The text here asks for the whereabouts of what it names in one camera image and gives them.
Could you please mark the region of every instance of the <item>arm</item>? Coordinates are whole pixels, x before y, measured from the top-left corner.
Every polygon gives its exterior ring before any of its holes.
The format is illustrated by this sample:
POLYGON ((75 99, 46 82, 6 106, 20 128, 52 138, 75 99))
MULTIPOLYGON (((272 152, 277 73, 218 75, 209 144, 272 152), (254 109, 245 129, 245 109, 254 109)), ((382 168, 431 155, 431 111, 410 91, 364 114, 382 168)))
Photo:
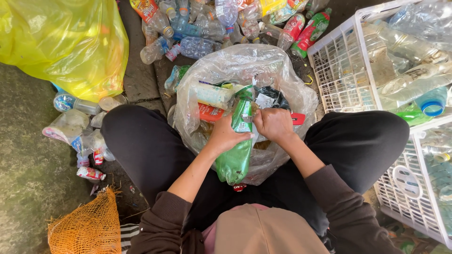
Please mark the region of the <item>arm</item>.
POLYGON ((291 157, 309 190, 330 222, 337 238, 336 253, 398 253, 378 225, 375 211, 293 132, 290 113, 284 109, 258 110, 254 118, 258 132, 276 142, 291 157))
POLYGON ((182 225, 193 200, 215 159, 239 142, 254 136, 235 133, 232 114, 215 124, 209 141, 167 192, 157 195, 155 205, 141 217, 140 233, 131 239, 128 254, 180 253, 182 225))

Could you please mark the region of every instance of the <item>white plastic crate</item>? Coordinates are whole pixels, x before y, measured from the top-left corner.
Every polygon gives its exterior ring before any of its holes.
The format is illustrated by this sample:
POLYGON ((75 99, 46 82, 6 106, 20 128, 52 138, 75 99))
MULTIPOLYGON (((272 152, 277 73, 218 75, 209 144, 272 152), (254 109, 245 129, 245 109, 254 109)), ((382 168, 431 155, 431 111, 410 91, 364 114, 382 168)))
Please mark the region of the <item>white plastic crate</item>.
POLYGON ((383 213, 452 249, 452 239, 444 227, 419 140, 422 131, 449 122, 452 115, 412 129, 405 150, 374 187, 383 213))
POLYGON ((314 69, 325 113, 382 110, 366 50, 362 22, 386 19, 407 4, 440 1, 443 0, 396 0, 358 10, 311 46, 308 49, 309 62, 314 69), (344 71, 346 76, 338 71, 348 68, 351 71, 344 71))

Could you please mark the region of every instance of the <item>pink clothing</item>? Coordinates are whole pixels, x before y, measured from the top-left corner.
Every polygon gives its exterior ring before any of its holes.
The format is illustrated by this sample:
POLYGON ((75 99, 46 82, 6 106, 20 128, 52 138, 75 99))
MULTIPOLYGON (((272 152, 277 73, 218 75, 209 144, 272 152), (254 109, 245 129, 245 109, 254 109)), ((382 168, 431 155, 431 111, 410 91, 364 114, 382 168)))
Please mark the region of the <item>pink clothing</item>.
MULTIPOLYGON (((260 204, 251 204, 252 206, 259 208, 261 210, 267 210, 268 207, 260 205, 260 204)), ((241 206, 236 206, 232 208, 231 210, 236 210, 241 206)), ((206 254, 213 254, 213 251, 215 250, 215 231, 217 227, 217 221, 215 221, 210 227, 206 228, 202 232, 202 237, 204 238, 204 249, 206 254)))

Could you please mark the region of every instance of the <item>leg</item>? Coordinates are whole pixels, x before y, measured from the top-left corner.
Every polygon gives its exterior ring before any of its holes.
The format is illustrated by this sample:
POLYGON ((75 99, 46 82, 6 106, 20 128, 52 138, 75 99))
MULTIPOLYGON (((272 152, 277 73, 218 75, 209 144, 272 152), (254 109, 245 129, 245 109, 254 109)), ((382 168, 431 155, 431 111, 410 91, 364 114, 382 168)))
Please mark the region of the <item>leg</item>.
MULTIPOLYGON (((356 192, 364 193, 402 153, 408 124, 384 111, 328 113, 308 130, 305 143, 356 192)), ((318 235, 328 221, 303 177, 290 160, 261 185, 263 195, 277 198, 304 217, 318 235)))
MULTIPOLYGON (((195 158, 158 110, 121 105, 105 116, 101 132, 108 148, 150 206, 154 205, 157 194, 166 191, 195 158)), ((210 170, 189 217, 202 218, 232 192, 232 188, 221 183, 216 172, 210 170)))

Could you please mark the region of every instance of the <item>brown jacket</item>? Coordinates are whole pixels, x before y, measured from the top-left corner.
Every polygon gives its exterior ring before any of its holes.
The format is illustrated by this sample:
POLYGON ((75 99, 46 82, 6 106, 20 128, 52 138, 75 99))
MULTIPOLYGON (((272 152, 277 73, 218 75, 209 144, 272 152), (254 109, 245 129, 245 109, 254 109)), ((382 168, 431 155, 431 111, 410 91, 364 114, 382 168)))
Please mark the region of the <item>brown jacket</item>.
MULTIPOLYGON (((337 254, 402 253, 389 240, 387 231, 378 225, 372 207, 347 186, 333 166, 320 169, 305 182, 326 213, 330 231, 336 237, 337 254)), ((190 207, 191 203, 174 194, 159 193, 153 208, 141 217, 140 233, 132 238, 127 254, 178 254, 181 248, 183 254, 204 253, 199 231, 180 236, 190 207)))

